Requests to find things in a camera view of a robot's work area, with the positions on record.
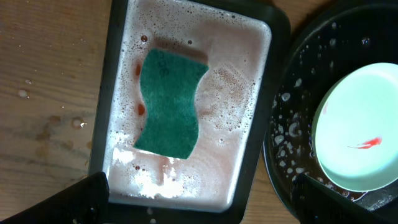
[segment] red fleck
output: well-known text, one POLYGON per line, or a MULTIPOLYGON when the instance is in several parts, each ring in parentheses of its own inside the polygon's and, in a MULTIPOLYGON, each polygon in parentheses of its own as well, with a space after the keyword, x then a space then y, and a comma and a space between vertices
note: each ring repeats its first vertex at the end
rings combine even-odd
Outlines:
POLYGON ((323 111, 322 111, 323 114, 326 114, 326 112, 327 112, 327 110, 328 110, 328 105, 329 105, 329 101, 326 102, 326 105, 325 105, 325 107, 323 108, 323 111))
POLYGON ((141 74, 141 65, 138 64, 136 67, 136 76, 139 76, 139 74, 141 74))
POLYGON ((143 115, 144 113, 145 113, 144 105, 139 104, 138 105, 138 115, 143 115))
POLYGON ((383 140, 382 137, 377 137, 377 138, 374 138, 372 140, 366 141, 366 142, 364 142, 362 144, 358 144, 359 145, 358 147, 351 147, 351 148, 354 148, 354 149, 370 149, 373 146, 380 145, 382 140, 383 140))

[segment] tray rim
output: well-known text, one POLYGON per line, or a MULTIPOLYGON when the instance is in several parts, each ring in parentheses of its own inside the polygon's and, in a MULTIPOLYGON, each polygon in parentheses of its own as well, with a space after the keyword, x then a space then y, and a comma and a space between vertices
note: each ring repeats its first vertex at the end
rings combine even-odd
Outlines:
MULTIPOLYGON (((280 68, 287 51, 284 44, 290 40, 290 22, 283 11, 257 1, 239 0, 193 0, 218 9, 235 12, 265 22, 271 29, 271 46, 267 56, 259 97, 249 132, 248 143, 239 172, 238 182, 229 209, 221 213, 152 208, 153 215, 147 214, 147 207, 108 203, 108 217, 105 223, 149 222, 155 218, 160 222, 173 217, 174 223, 240 223, 246 211, 246 204, 251 191, 261 146, 264 140, 273 95, 277 91, 275 84, 279 81, 280 68)), ((124 20, 128 0, 112 2, 109 18, 108 36, 104 55, 103 73, 98 97, 95 129, 93 133, 93 150, 91 150, 89 175, 102 171, 106 133, 108 130, 110 104, 112 101, 116 72, 118 69, 124 20)))

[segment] red stain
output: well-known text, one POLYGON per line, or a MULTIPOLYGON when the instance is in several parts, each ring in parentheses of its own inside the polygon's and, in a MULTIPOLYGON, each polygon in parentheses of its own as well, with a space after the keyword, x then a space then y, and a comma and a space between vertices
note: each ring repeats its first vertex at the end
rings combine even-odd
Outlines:
POLYGON ((326 114, 326 112, 327 112, 327 110, 328 110, 328 105, 329 105, 329 101, 326 102, 326 105, 325 105, 325 107, 323 108, 323 111, 322 111, 323 114, 326 114))
POLYGON ((380 145, 382 140, 383 140, 382 137, 377 137, 377 138, 374 138, 372 140, 366 141, 366 142, 364 142, 362 144, 359 144, 358 147, 350 147, 350 148, 354 148, 354 149, 370 149, 373 146, 380 145))

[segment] plate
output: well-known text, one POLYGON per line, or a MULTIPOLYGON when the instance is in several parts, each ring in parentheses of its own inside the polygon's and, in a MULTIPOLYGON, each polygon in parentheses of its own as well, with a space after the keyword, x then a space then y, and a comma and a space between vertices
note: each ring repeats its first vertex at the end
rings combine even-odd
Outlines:
POLYGON ((337 186, 366 192, 398 179, 398 65, 376 63, 338 81, 322 99, 313 149, 337 186))

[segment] black tray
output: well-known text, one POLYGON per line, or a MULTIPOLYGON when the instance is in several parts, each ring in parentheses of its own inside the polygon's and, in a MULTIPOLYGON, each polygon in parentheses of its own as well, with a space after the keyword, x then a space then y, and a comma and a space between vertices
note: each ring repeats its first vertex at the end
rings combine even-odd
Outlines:
MULTIPOLYGON (((102 171, 109 112, 118 69, 127 2, 128 0, 114 0, 112 3, 89 175, 102 171)), ((264 133, 269 123, 268 118, 271 114, 270 108, 273 96, 277 91, 276 83, 280 81, 280 68, 287 51, 286 43, 290 40, 290 24, 281 10, 256 1, 196 0, 195 2, 264 21, 269 25, 272 32, 266 69, 233 202, 230 208, 222 213, 153 208, 153 215, 147 214, 147 207, 109 203, 108 217, 105 218, 105 223, 149 223, 151 218, 155 218, 157 223, 239 223, 243 219, 264 133)))
MULTIPOLYGON (((309 144, 311 139, 303 127, 312 125, 313 115, 325 93, 340 78, 360 67, 378 62, 398 63, 397 21, 397 1, 340 1, 311 22, 293 43, 285 58, 283 80, 279 83, 279 94, 289 92, 291 97, 288 102, 277 102, 272 111, 274 118, 264 139, 264 157, 269 177, 280 200, 293 215, 296 216, 290 201, 290 184, 286 182, 286 174, 278 170, 279 160, 272 144, 275 137, 271 136, 275 133, 272 123, 284 122, 286 127, 288 121, 279 121, 278 116, 281 114, 284 119, 291 119, 290 110, 294 111, 293 114, 298 111, 302 115, 300 127, 303 129, 298 143, 303 146, 304 156, 308 156, 312 152, 309 144), (330 45, 331 39, 336 40, 334 47, 330 45), (298 78, 302 79, 302 84, 299 88, 294 88, 298 78)), ((276 100, 280 98, 279 94, 275 95, 276 100)), ((308 171, 315 178, 314 170, 316 169, 308 171)), ((316 175, 322 175, 320 167, 319 171, 316 175)), ((383 214, 385 204, 396 197, 398 182, 369 192, 356 203, 383 214)))

